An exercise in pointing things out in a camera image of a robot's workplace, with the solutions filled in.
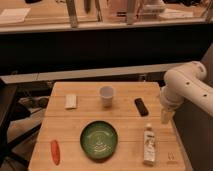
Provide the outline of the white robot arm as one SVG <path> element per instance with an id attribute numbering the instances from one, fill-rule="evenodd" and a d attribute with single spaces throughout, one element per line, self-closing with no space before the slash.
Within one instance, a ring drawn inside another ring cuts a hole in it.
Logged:
<path id="1" fill-rule="evenodd" d="M 205 84 L 207 69 L 192 61 L 169 69 L 164 75 L 159 101 L 162 105 L 161 123 L 167 124 L 185 99 L 213 116 L 213 87 Z"/>

